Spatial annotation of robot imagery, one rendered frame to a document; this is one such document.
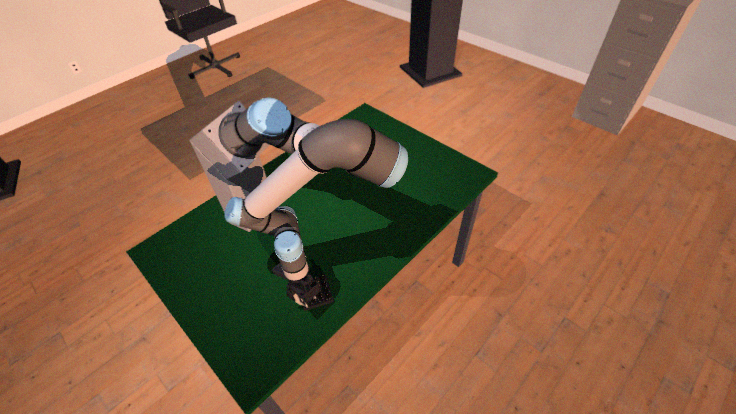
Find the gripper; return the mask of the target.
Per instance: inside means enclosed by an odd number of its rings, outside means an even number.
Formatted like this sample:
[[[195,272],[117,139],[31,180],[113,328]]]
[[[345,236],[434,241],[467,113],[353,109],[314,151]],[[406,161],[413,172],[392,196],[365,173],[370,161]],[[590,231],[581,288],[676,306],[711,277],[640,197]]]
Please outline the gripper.
[[[299,279],[299,280],[288,279],[288,280],[289,281],[287,282],[287,287],[289,289],[286,290],[287,296],[300,305],[302,305],[303,303],[305,307],[308,307],[306,303],[308,303],[312,298],[317,299],[316,295],[321,291],[319,282],[316,281],[309,274],[309,269],[308,269],[307,274],[302,279]],[[294,283],[290,281],[294,281]],[[310,285],[310,288],[309,288],[309,285]],[[305,288],[306,288],[306,292],[305,292]]]

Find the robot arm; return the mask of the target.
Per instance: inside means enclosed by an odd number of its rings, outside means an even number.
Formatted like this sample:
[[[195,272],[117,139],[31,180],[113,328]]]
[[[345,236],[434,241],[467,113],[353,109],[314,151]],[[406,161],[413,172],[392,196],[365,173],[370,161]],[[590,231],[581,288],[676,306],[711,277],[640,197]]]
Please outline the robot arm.
[[[366,123],[340,119],[319,126],[291,115],[274,98],[263,98],[243,112],[226,116],[218,135],[236,157],[256,154],[263,143],[292,154],[244,200],[231,198],[224,214],[228,223],[274,236],[280,263],[272,271],[286,280],[303,278],[308,264],[297,216],[291,207],[280,206],[284,201],[318,173],[332,168],[389,188],[408,165],[405,147]]]

